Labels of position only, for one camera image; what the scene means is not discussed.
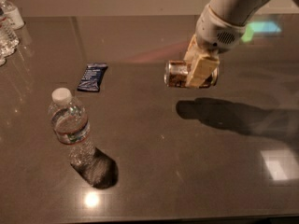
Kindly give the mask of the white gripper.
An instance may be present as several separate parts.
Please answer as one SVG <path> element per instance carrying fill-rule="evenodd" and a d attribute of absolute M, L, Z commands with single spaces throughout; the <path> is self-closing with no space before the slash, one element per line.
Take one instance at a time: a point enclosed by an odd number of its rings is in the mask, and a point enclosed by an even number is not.
<path fill-rule="evenodd" d="M 245 30 L 245 26 L 236 26 L 224 21 L 210 5 L 206 5 L 196 23 L 195 35 L 192 36 L 183 58 L 191 65 L 186 86 L 199 88 L 216 68 L 219 69 L 219 56 L 198 50 L 198 46 L 204 50 L 216 50 L 218 53 L 227 52 L 239 43 Z"/>

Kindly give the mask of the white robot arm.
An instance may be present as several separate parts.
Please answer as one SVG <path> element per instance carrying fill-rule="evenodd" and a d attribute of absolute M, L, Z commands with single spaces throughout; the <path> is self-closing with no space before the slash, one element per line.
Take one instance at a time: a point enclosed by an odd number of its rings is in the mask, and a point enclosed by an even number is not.
<path fill-rule="evenodd" d="M 199 88 L 220 65 L 219 54 L 233 49 L 252 16 L 270 0 L 210 0 L 200 14 L 184 60 L 191 64 L 188 88 Z M 299 6 L 299 0 L 292 0 Z"/>

